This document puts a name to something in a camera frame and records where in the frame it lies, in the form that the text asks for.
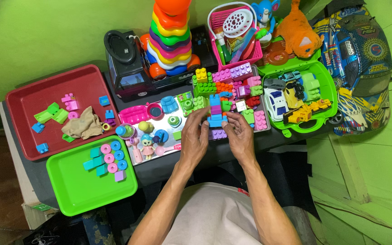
hand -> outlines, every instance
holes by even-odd
[[[255,148],[253,147],[253,129],[244,116],[226,112],[228,122],[222,122],[223,130],[229,138],[229,146],[238,162],[244,167],[256,161]]]
[[[188,166],[192,172],[204,157],[208,147],[208,121],[205,120],[202,123],[200,137],[198,129],[199,123],[209,110],[210,106],[207,106],[190,113],[181,132],[181,157],[179,162],[185,165],[189,164]]]

person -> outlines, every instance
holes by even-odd
[[[182,129],[181,156],[129,245],[288,244],[301,241],[276,201],[255,157],[253,129],[240,114],[222,122],[231,151],[243,168],[249,193],[216,183],[184,189],[208,147],[210,107],[191,113]]]

pink spoon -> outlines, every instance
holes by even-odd
[[[157,148],[155,148],[155,154],[157,154],[157,156],[161,157],[166,151],[174,150],[174,149],[181,149],[181,144],[176,144],[172,147],[157,146]]]

blue toy elephant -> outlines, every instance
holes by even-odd
[[[267,33],[272,33],[275,27],[275,18],[272,16],[272,11],[276,11],[279,8],[280,0],[262,0],[259,4],[253,3],[251,6],[257,14],[257,20],[260,22],[260,28],[267,27],[270,21],[270,30]]]

white strainer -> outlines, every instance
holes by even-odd
[[[243,35],[252,24],[252,12],[247,9],[239,9],[230,14],[223,23],[223,31],[226,37],[238,37]]]

